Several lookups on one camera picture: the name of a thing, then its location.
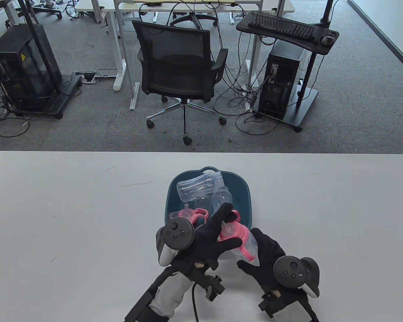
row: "black glove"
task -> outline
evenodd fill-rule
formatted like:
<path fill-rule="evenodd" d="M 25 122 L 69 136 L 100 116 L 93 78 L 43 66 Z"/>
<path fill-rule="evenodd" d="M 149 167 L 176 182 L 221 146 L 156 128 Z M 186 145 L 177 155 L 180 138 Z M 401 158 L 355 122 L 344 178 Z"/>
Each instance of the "black glove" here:
<path fill-rule="evenodd" d="M 305 291 L 299 288 L 286 288 L 276 280 L 273 274 L 273 265 L 279 258 L 286 255 L 278 242 L 262 233 L 258 228 L 251 229 L 251 233 L 257 240 L 260 266 L 253 266 L 245 261 L 238 261 L 237 266 L 246 274 L 251 275 L 258 282 L 263 291 L 267 292 L 270 290 L 274 295 L 273 297 L 270 296 L 270 298 L 274 299 L 278 311 L 283 310 L 294 302 L 299 302 L 304 310 L 309 314 L 311 321 L 319 322 L 315 312 L 309 304 L 309 299 Z M 297 321 L 297 319 L 296 322 L 308 322 L 309 317 L 307 317 L 306 321 L 304 320 L 304 316 L 301 317 L 301 320 L 298 319 Z"/>
<path fill-rule="evenodd" d="M 240 238 L 230 238 L 218 242 L 218 236 L 222 229 L 222 222 L 230 222 L 237 219 L 233 210 L 233 205 L 223 204 L 216 213 L 214 213 L 206 224 L 201 225 L 195 230 L 194 241 L 191 246 L 179 251 L 172 261 L 172 267 L 187 275 L 194 268 L 195 263 L 203 263 L 203 271 L 209 267 L 213 270 L 218 267 L 218 257 L 227 250 L 238 248 L 242 245 Z"/>

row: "gray carpet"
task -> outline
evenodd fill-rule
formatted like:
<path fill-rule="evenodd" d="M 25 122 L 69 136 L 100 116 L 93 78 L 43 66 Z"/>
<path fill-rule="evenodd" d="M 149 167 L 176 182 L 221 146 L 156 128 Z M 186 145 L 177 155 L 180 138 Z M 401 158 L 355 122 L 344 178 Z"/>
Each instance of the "gray carpet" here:
<path fill-rule="evenodd" d="M 326 1 L 293 0 L 294 14 L 286 17 L 316 22 Z M 64 16 L 38 14 L 63 73 L 97 68 L 113 68 L 113 55 L 106 28 L 100 29 L 88 17 L 69 20 Z M 167 20 L 160 14 L 159 23 Z M 211 22 L 202 22 L 211 30 L 212 51 L 219 51 L 218 32 Z M 220 29 L 225 48 L 229 48 L 228 66 L 238 66 L 239 33 L 230 25 L 228 15 L 221 15 Z M 111 80 L 96 85 L 84 85 L 82 94 L 74 98 L 62 120 L 36 118 L 24 135 L 0 138 L 0 150 L 64 150 L 64 151 L 196 151 L 196 152 L 305 152 L 305 153 L 402 153 L 403 154 L 403 65 L 378 39 L 351 7 L 340 1 L 334 12 L 332 29 L 341 33 L 340 39 L 326 56 L 314 88 L 320 91 L 303 124 L 295 133 L 280 124 L 264 136 L 240 132 L 234 117 L 226 126 L 217 118 L 190 110 L 188 133 L 191 146 L 182 142 L 181 112 L 176 110 L 155 120 L 152 130 L 146 128 L 145 116 L 164 105 L 160 96 L 139 93 L 135 111 L 128 109 L 130 97 L 125 80 L 120 92 L 114 92 Z M 249 36 L 240 42 L 240 57 L 246 53 Z M 138 43 L 133 33 L 127 34 L 128 48 L 133 57 L 131 75 L 140 80 L 141 67 L 135 58 Z M 258 69 L 264 63 L 270 47 L 263 46 Z M 321 57 L 317 59 L 311 85 Z M 218 84 L 219 91 L 225 89 Z M 205 104 L 211 107 L 212 102 Z M 219 99 L 222 112 L 234 114 L 239 107 L 230 108 Z M 273 121 L 262 124 L 239 124 L 253 133 L 262 133 L 275 126 Z M 19 120 L 0 123 L 0 133 L 13 134 L 22 129 Z"/>

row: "black computer case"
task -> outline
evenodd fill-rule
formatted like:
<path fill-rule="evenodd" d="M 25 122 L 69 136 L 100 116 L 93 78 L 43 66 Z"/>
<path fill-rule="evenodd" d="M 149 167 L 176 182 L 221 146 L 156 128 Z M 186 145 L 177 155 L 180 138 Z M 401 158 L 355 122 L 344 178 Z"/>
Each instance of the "black computer case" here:
<path fill-rule="evenodd" d="M 306 50 L 278 40 L 267 58 L 265 81 L 261 89 L 258 112 L 282 120 L 296 94 L 302 75 Z"/>
<path fill-rule="evenodd" d="M 45 30 L 34 24 L 56 83 L 62 75 Z M 0 37 L 0 82 L 19 110 L 42 109 L 51 97 L 54 85 L 27 24 L 9 28 Z"/>

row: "keyboard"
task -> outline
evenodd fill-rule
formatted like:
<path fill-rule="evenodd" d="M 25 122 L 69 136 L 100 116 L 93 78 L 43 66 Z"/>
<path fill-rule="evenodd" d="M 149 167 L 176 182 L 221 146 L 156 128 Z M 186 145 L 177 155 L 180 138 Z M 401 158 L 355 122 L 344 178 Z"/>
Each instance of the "keyboard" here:
<path fill-rule="evenodd" d="M 248 23 L 248 26 L 251 28 L 270 31 L 297 39 L 313 39 L 312 34 L 315 28 L 309 24 L 255 11 L 250 12 L 247 16 L 251 16 L 251 21 Z"/>

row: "baseboard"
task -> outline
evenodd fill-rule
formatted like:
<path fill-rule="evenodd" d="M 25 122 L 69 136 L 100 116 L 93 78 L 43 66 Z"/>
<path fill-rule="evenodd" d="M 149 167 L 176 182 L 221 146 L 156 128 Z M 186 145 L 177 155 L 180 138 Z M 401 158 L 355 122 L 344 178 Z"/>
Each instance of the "baseboard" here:
<path fill-rule="evenodd" d="M 403 64 L 403 52 L 389 39 L 386 34 L 380 30 L 380 28 L 370 19 L 366 13 L 356 4 L 353 0 L 347 1 L 349 6 L 357 12 L 357 14 L 364 20 L 365 23 L 375 32 L 375 34 L 382 40 L 382 42 L 393 52 L 393 54 Z"/>

